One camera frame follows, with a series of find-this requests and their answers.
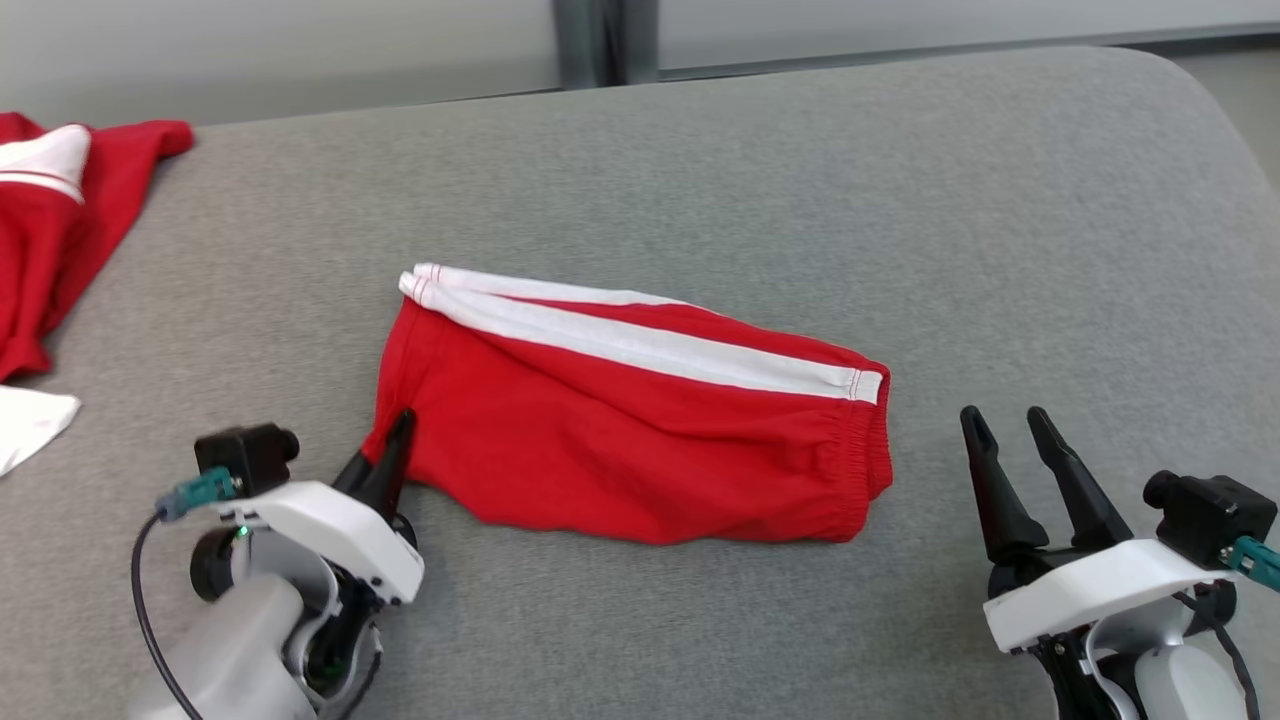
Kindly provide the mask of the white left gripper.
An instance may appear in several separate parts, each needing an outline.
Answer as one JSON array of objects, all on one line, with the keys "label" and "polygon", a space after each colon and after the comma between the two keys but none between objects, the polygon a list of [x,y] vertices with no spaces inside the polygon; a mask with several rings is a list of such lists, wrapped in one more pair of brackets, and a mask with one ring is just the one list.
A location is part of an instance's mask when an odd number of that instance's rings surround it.
[{"label": "white left gripper", "polygon": [[416,421],[416,413],[404,409],[387,432],[379,460],[355,452],[333,487],[288,482],[215,506],[219,519],[239,533],[230,561],[233,589],[283,587],[293,605],[279,656],[307,701],[346,697],[372,638],[374,618],[387,606],[411,603],[422,585],[422,556],[389,523],[399,514]]}]

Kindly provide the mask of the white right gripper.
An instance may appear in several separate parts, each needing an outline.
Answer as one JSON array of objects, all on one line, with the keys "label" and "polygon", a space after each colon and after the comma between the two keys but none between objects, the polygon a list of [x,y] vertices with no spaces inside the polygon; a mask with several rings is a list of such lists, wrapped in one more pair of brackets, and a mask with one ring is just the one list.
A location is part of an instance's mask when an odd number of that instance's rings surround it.
[{"label": "white right gripper", "polygon": [[[1059,719],[1234,719],[1236,669],[1188,639],[1197,623],[1225,628],[1196,591],[1234,591],[1236,574],[1134,539],[1047,411],[1029,407],[1027,423],[1068,510],[1071,547],[1106,551],[987,601],[998,650],[1037,660]],[[1009,564],[1046,547],[1047,530],[1012,488],[980,410],[964,407],[960,425],[987,559]]]}]

